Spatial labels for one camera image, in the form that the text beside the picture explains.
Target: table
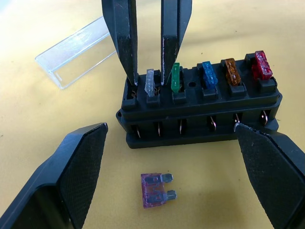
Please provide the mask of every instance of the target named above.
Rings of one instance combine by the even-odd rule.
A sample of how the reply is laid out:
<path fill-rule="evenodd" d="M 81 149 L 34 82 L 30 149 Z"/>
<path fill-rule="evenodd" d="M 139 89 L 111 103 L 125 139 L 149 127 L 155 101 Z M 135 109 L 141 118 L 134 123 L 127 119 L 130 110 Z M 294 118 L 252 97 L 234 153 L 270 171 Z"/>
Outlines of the table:
<path fill-rule="evenodd" d="M 159 0 L 138 0 L 139 73 L 160 68 Z M 219 62 L 264 50 L 283 100 L 279 131 L 304 142 L 305 2 L 194 0 L 178 62 Z M 64 136 L 107 122 L 102 168 L 84 229 L 271 229 L 236 140 L 129 149 L 115 113 L 125 74 L 113 55 L 65 90 L 34 57 L 102 14 L 99 0 L 0 3 L 0 215 Z M 170 172 L 178 198 L 143 209 L 141 173 Z"/>

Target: black plastic housing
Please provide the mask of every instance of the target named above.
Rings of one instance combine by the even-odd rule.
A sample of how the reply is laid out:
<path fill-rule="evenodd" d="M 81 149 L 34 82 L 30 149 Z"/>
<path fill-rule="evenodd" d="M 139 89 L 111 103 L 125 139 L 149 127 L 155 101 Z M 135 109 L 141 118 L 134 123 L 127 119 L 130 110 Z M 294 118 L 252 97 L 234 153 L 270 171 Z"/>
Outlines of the black plastic housing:
<path fill-rule="evenodd" d="M 154 71 L 156 91 L 148 97 L 144 90 L 146 75 L 140 75 L 138 87 L 125 83 L 122 107 L 116 117 L 125 129 L 130 148 L 184 145 L 200 142 L 236 139 L 233 132 L 236 114 L 241 123 L 271 133 L 278 129 L 275 119 L 282 100 L 275 78 L 254 80 L 251 70 L 254 54 L 236 61 L 242 79 L 230 86 L 225 77 L 225 64 L 213 64 L 218 84 L 207 90 L 203 82 L 203 67 L 180 67 L 181 89 L 173 94 L 169 85 L 161 86 L 160 71 Z M 264 125 L 263 111 L 268 121 Z M 216 123 L 216 130 L 211 124 Z"/>

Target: transparent cover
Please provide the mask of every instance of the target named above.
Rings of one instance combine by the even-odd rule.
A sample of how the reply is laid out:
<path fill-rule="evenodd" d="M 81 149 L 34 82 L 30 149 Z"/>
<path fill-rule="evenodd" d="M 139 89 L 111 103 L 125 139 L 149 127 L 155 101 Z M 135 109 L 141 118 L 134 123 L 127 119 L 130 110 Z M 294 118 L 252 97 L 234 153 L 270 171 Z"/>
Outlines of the transparent cover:
<path fill-rule="evenodd" d="M 56 85 L 64 89 L 115 53 L 104 17 L 35 58 Z"/>

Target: red fuse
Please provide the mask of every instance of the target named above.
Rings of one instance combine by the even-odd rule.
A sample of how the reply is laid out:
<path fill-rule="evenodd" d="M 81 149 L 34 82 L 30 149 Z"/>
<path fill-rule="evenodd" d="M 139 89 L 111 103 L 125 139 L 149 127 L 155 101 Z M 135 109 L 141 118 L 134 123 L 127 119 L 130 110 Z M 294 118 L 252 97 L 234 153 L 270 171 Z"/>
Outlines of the red fuse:
<path fill-rule="evenodd" d="M 227 67 L 225 77 L 227 78 L 228 84 L 232 86 L 238 86 L 241 81 L 241 78 L 236 68 L 235 60 L 233 58 L 226 59 L 225 65 Z"/>
<path fill-rule="evenodd" d="M 252 72 L 255 80 L 258 78 L 261 80 L 269 80 L 272 77 L 273 72 L 271 71 L 264 51 L 255 52 L 255 63 L 252 65 Z"/>

